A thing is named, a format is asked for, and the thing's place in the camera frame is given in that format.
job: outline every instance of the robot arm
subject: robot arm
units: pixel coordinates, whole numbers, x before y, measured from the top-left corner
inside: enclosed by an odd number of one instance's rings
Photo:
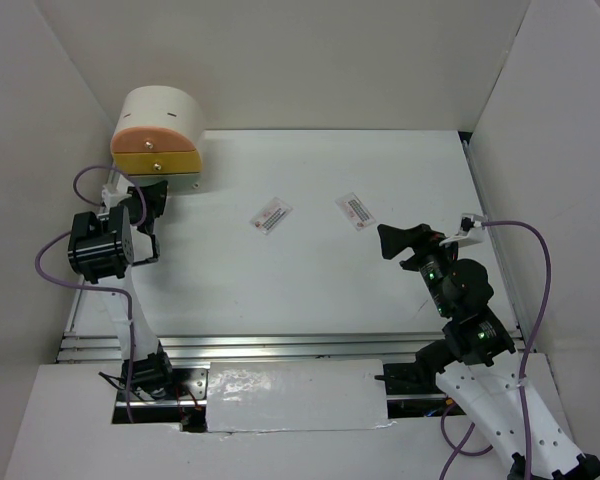
[[[142,312],[133,286],[133,268],[153,263],[160,255],[153,233],[154,221],[164,212],[167,182],[140,187],[146,202],[146,218],[135,189],[120,194],[105,185],[103,200],[107,211],[74,216],[68,256],[72,269],[92,284],[126,290],[132,299],[133,320],[128,317],[128,300],[119,293],[102,298],[116,330],[122,351],[122,378],[126,381],[129,363],[133,363],[131,387],[141,389],[154,399],[164,398],[174,384],[167,354]],[[130,323],[134,327],[134,354],[131,359]]]
[[[500,320],[487,306],[493,296],[486,269],[458,260],[459,245],[482,240],[482,219],[463,215],[451,238],[428,225],[401,230],[379,225],[382,255],[392,259],[406,248],[414,255],[400,262],[422,276],[442,317],[450,318],[438,340],[416,354],[412,364],[385,365],[376,377],[388,385],[437,386],[464,410],[491,442],[508,480],[521,480],[527,442],[531,442],[532,474],[538,480],[591,480],[600,462],[585,455],[566,436],[528,378],[519,378],[520,356]],[[530,432],[527,438],[520,388],[524,387]]]

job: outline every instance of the metal frame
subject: metal frame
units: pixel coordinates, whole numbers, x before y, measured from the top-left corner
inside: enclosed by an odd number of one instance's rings
[[[443,338],[435,333],[163,337],[162,346],[174,367],[209,368],[211,361],[289,361],[316,358],[379,358],[384,363],[409,362],[415,353]],[[518,338],[516,348],[524,343]],[[116,337],[65,335],[59,363],[102,363],[121,360]]]

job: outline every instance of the barcode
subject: barcode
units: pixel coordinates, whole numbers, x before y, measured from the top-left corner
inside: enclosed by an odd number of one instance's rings
[[[349,206],[353,209],[354,212],[356,212],[356,215],[358,215],[358,218],[360,220],[362,220],[363,222],[366,222],[367,220],[369,220],[369,215],[367,215],[367,212],[365,212],[362,207],[360,206],[360,202],[358,202],[357,200],[351,200],[349,202]]]
[[[269,219],[264,222],[262,224],[262,228],[264,228],[265,230],[271,230],[273,227],[276,226],[276,224],[282,220],[282,217],[284,217],[284,214],[287,213],[285,211],[283,211],[281,208],[279,208],[278,210],[276,210],[273,215],[271,215],[269,217]]]

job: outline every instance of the barcode label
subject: barcode label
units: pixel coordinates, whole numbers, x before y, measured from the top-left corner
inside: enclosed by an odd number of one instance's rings
[[[292,207],[276,197],[267,203],[249,223],[265,235],[268,235],[292,210]]]
[[[339,198],[336,204],[358,231],[376,223],[376,219],[354,193]]]

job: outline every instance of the yellow drawer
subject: yellow drawer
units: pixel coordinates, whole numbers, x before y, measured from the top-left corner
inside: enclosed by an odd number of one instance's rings
[[[164,153],[114,153],[116,166],[129,175],[198,173],[202,158],[197,150]]]

